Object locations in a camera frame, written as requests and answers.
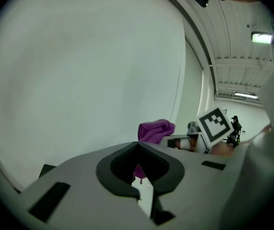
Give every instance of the white panel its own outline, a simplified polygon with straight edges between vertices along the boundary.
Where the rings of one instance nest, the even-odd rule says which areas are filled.
[[[170,120],[183,46],[168,0],[15,0],[0,19],[1,162],[27,186],[44,163]]]
[[[263,108],[253,107],[240,103],[214,100],[214,107],[227,109],[229,122],[234,115],[238,116],[239,123],[242,126],[240,141],[248,140],[257,135],[266,125],[270,123],[267,113]]]
[[[191,46],[186,42],[185,80],[174,134],[185,135],[187,124],[195,121],[200,104],[201,88],[202,68]]]

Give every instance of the purple fabric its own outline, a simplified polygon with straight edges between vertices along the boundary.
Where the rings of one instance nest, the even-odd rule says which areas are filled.
[[[170,123],[165,119],[142,123],[139,125],[138,140],[159,144],[164,136],[172,135],[174,130],[175,124]],[[141,179],[140,184],[142,184],[142,179],[146,177],[139,164],[137,164],[133,175]]]

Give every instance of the white ceiling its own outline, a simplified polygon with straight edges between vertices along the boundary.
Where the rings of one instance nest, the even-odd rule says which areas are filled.
[[[251,32],[272,33],[271,18],[261,3],[209,0],[202,8],[185,0],[208,37],[212,51],[216,96],[256,93],[273,72],[270,45],[253,43]]]

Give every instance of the black and white square marker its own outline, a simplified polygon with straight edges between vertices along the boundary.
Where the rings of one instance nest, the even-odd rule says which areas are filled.
[[[197,123],[209,147],[217,144],[234,131],[230,121],[219,107],[206,111],[197,117]]]

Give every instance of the ceiling light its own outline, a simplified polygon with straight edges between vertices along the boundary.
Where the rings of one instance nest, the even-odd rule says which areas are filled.
[[[252,32],[251,37],[254,43],[270,44],[273,36],[268,33]]]
[[[241,97],[246,97],[246,98],[252,98],[252,99],[257,99],[258,97],[255,95],[250,95],[250,94],[243,94],[243,93],[235,93],[236,96],[241,96]]]

